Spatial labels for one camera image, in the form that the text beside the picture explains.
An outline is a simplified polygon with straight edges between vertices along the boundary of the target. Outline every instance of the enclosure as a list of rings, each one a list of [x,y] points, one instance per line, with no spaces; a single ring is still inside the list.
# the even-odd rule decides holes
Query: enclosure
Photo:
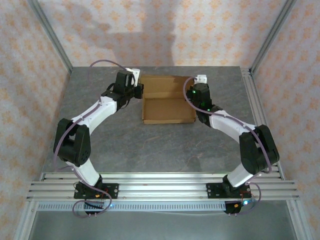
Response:
[[[318,239],[319,1],[3,3],[1,239]],[[199,120],[144,124],[133,99],[90,138],[92,164],[119,183],[118,199],[97,218],[75,218],[77,177],[55,172],[54,138],[60,119],[115,81],[119,67],[105,62],[88,79],[99,59],[142,75],[207,75],[214,104],[268,125],[280,161],[254,180],[255,210],[228,216],[224,199],[207,199],[206,183],[241,162],[236,141]]]

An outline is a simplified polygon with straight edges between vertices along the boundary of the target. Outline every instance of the black mounting plate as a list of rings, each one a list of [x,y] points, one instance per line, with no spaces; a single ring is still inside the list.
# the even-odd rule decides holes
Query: black mounting plate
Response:
[[[119,184],[118,183],[102,183],[102,189],[104,191],[106,191],[108,194],[110,194],[112,199],[118,199],[118,193],[119,193]],[[85,200],[89,200],[89,199],[108,199],[108,197],[104,194],[102,195],[102,193],[99,193],[99,197],[87,197],[87,196],[83,196],[80,192],[74,192],[73,195],[74,199],[85,199]]]
[[[222,187],[222,182],[207,183],[205,185],[208,199],[249,199],[251,198],[251,190],[249,185],[243,185],[227,194]]]

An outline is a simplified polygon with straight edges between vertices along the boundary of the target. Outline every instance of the gray marble table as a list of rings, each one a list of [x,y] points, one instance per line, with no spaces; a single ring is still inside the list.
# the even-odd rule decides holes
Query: gray marble table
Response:
[[[241,70],[233,66],[138,67],[141,74],[208,77],[214,104],[245,122],[254,123]],[[115,81],[118,67],[75,67],[58,119],[71,119],[96,102]],[[190,124],[142,122],[142,101],[108,117],[91,135],[90,159],[98,172],[230,172],[240,163],[239,145],[198,120]],[[58,161],[58,166],[66,164]],[[53,172],[53,140],[44,172]]]

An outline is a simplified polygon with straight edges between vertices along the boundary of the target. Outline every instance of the box flap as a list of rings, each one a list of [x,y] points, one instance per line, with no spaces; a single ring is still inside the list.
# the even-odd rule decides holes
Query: box flap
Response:
[[[139,81],[144,84],[144,98],[183,98],[183,86],[188,78],[189,76],[142,75]],[[187,89],[192,84],[192,81],[189,81]]]

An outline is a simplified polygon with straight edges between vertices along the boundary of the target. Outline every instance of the cable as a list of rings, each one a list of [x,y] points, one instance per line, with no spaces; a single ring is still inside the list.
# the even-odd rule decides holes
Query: cable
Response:
[[[97,61],[93,62],[93,63],[89,66],[89,71],[88,71],[88,74],[87,74],[87,80],[88,80],[88,82],[90,82],[90,73],[91,73],[92,67],[93,67],[95,64],[100,63],[100,62],[112,63],[112,64],[115,64],[115,65],[119,66],[119,67],[122,68],[123,70],[126,70],[125,67],[121,66],[120,64],[118,64],[118,63],[116,63],[116,62],[114,62],[114,61],[107,60],[107,59],[97,60]],[[100,96],[99,99],[98,99],[98,104],[97,104],[91,111],[89,111],[87,114],[85,114],[82,118],[79,118],[79,119],[76,120],[73,124],[71,124],[71,126],[69,126],[69,127],[67,128],[67,130],[63,133],[63,135],[61,136],[61,138],[60,138],[60,140],[59,140],[59,142],[58,142],[58,144],[57,144],[57,146],[56,146],[56,148],[55,148],[54,155],[53,155],[53,165],[54,165],[55,171],[61,171],[61,170],[63,170],[63,169],[66,169],[66,168],[71,167],[71,170],[72,170],[72,171],[74,172],[74,174],[78,177],[79,182],[83,183],[84,185],[86,185],[87,187],[89,187],[89,188],[91,188],[91,189],[93,189],[93,190],[95,190],[95,191],[98,191],[98,192],[101,192],[101,193],[105,194],[105,195],[110,199],[108,206],[106,206],[106,207],[105,207],[102,211],[100,211],[99,213],[95,213],[95,214],[94,214],[95,216],[104,213],[104,212],[110,207],[110,205],[111,205],[111,203],[112,203],[112,197],[111,197],[110,194],[107,193],[106,191],[103,191],[103,190],[101,190],[101,189],[98,189],[98,188],[96,188],[96,187],[94,187],[94,186],[91,186],[91,185],[89,185],[88,183],[86,183],[86,182],[78,175],[78,173],[76,172],[76,170],[75,170],[72,166],[65,166],[65,167],[62,167],[62,168],[57,168],[57,158],[58,158],[59,149],[60,149],[60,147],[61,147],[61,145],[62,145],[65,137],[68,135],[68,133],[69,133],[80,121],[83,121],[83,120],[86,119],[88,116],[90,116],[91,114],[93,114],[101,105],[102,105],[102,98],[101,98],[101,96]],[[101,203],[101,202],[99,202],[99,201],[90,201],[90,200],[79,200],[79,201],[77,201],[77,202],[73,205],[73,207],[72,207],[72,213],[73,213],[73,215],[75,215],[76,217],[81,218],[81,219],[84,219],[84,218],[90,218],[91,214],[85,215],[85,216],[77,215],[77,214],[75,213],[75,207],[76,207],[76,205],[77,205],[78,203],[94,203],[94,204],[99,204],[99,203]]]
[[[248,126],[245,125],[242,121],[240,121],[239,119],[237,119],[237,118],[235,118],[235,117],[233,117],[233,116],[227,116],[227,115],[225,116],[225,115],[223,115],[223,114],[219,114],[219,113],[215,113],[215,112],[210,112],[210,111],[205,111],[205,110],[202,110],[202,109],[194,106],[194,105],[192,104],[192,102],[188,99],[187,93],[186,93],[187,83],[188,83],[191,79],[193,80],[193,79],[195,79],[195,78],[194,78],[193,76],[191,76],[191,77],[189,77],[189,78],[184,82],[184,84],[183,84],[183,90],[182,90],[182,91],[183,91],[183,96],[184,96],[186,102],[187,102],[192,108],[194,108],[195,110],[197,110],[197,111],[199,111],[199,112],[202,112],[202,113],[204,113],[204,114],[209,114],[209,115],[214,115],[214,116],[218,116],[218,117],[223,117],[223,118],[231,119],[232,121],[234,121],[234,122],[236,122],[237,124],[239,124],[241,127],[249,130],[250,133],[254,136],[254,138],[255,138],[256,141],[258,142],[258,144],[259,144],[259,146],[260,146],[260,148],[261,148],[261,150],[262,150],[263,156],[264,156],[265,161],[266,161],[267,166],[268,166],[268,172],[266,172],[266,173],[270,174],[270,173],[272,172],[272,166],[271,166],[271,163],[270,163],[270,160],[269,160],[267,151],[266,151],[264,145],[262,144],[261,140],[259,139],[258,135],[257,135],[250,127],[248,127]],[[249,180],[247,180],[247,181],[245,182],[245,185],[253,184],[253,185],[255,185],[255,186],[258,188],[259,198],[258,198],[257,203],[254,204],[248,211],[240,212],[240,213],[234,213],[234,214],[229,213],[229,216],[230,216],[230,215],[237,216],[237,215],[243,215],[243,214],[250,213],[250,212],[255,208],[255,206],[257,206],[258,203],[260,203],[261,197],[262,197],[261,189],[260,189],[260,187],[259,187],[258,184],[254,183],[254,182],[251,182],[251,183],[250,183],[250,181],[251,181],[252,179],[254,179],[256,176],[257,176],[257,174],[254,175],[253,177],[251,177]]]

